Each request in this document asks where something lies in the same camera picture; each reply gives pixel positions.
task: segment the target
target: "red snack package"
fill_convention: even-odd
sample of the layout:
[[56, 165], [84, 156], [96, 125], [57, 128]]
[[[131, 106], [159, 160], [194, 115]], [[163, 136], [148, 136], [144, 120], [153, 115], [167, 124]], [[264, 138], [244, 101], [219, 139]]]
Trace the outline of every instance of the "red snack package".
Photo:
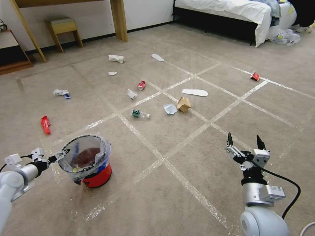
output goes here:
[[50, 129], [49, 129], [50, 123], [49, 123], [48, 117], [44, 116], [40, 123], [44, 129], [44, 132], [46, 134], [50, 134]]

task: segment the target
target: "red wrapper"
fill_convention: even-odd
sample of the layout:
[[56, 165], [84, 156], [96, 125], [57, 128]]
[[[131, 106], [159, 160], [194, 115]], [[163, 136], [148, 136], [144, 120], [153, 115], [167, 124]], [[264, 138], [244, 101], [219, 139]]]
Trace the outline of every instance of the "red wrapper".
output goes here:
[[145, 88], [145, 81], [141, 80], [141, 82], [138, 84], [138, 89], [143, 90]]
[[48, 117], [47, 116], [44, 116], [40, 122], [40, 124], [42, 125], [43, 129], [44, 129], [44, 132], [46, 134], [50, 134], [50, 129], [49, 129], [49, 126], [50, 126], [50, 123], [49, 123], [49, 120], [48, 120]]

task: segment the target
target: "trash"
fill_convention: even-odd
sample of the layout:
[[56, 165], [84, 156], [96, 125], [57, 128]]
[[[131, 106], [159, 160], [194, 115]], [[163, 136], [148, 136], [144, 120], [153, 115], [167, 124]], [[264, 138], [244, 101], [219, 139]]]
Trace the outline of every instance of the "trash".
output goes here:
[[177, 112], [177, 108], [174, 104], [165, 104], [163, 107], [167, 114], [175, 114]]
[[109, 75], [116, 75], [117, 72], [116, 72], [116, 71], [115, 71], [115, 72], [111, 71], [111, 72], [108, 72], [108, 74], [109, 74]]
[[291, 29], [278, 29], [270, 38], [270, 41], [277, 44], [287, 44], [291, 46], [300, 41], [300, 35], [294, 33]]
[[181, 97], [177, 104], [177, 109], [182, 112], [187, 112], [187, 110], [191, 108], [191, 104], [188, 98]]
[[192, 94], [192, 95], [197, 95], [197, 96], [202, 96], [202, 97], [208, 96], [208, 92], [201, 89], [183, 89], [181, 92], [185, 94]]
[[256, 71], [254, 71], [251, 75], [250, 78], [253, 80], [258, 81], [260, 79], [260, 75], [256, 73]]
[[140, 83], [138, 84], [138, 89], [143, 90], [145, 88], [145, 81], [141, 80]]
[[156, 59], [156, 60], [158, 60], [160, 62], [164, 61], [164, 59], [162, 57], [160, 57], [159, 55], [157, 55], [157, 54], [152, 54], [151, 57], [153, 57], [154, 59]]
[[70, 94], [69, 91], [64, 89], [64, 90], [59, 90], [59, 89], [55, 89], [53, 91], [54, 95], [56, 96], [65, 96], [66, 99], [70, 99]]
[[110, 61], [117, 61], [123, 63], [126, 59], [124, 56], [108, 55]]
[[143, 111], [139, 111], [135, 109], [130, 110], [130, 115], [132, 115], [133, 117], [141, 117], [141, 118], [150, 117], [150, 114], [147, 114], [147, 113], [144, 113]]
[[131, 99], [135, 99], [138, 94], [136, 92], [133, 92], [131, 91], [130, 89], [128, 89], [128, 92], [127, 92], [128, 96], [131, 98]]
[[112, 172], [109, 164], [111, 144], [96, 135], [82, 135], [68, 142], [62, 150], [69, 149], [59, 166], [76, 184], [99, 187], [107, 182]]
[[47, 116], [43, 116], [40, 124], [42, 125], [45, 134], [50, 134], [50, 129], [49, 129], [50, 123]]

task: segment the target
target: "bed frame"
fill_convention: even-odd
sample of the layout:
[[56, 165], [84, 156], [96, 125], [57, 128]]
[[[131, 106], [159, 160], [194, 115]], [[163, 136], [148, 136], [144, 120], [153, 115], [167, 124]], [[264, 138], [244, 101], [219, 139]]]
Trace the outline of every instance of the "bed frame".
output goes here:
[[199, 27], [204, 29], [205, 32], [246, 40], [250, 42], [250, 45], [255, 42], [256, 23], [178, 8], [175, 7], [175, 1], [173, 3], [173, 22]]

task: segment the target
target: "trash can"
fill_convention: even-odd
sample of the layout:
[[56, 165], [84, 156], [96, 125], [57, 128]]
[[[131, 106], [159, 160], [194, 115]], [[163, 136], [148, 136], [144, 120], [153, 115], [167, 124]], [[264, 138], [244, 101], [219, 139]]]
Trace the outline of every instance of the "trash can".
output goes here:
[[87, 187], [95, 188], [104, 185], [111, 177], [111, 144], [108, 140], [83, 135], [67, 143], [62, 150], [65, 149], [70, 150], [58, 164], [76, 184], [83, 181]]

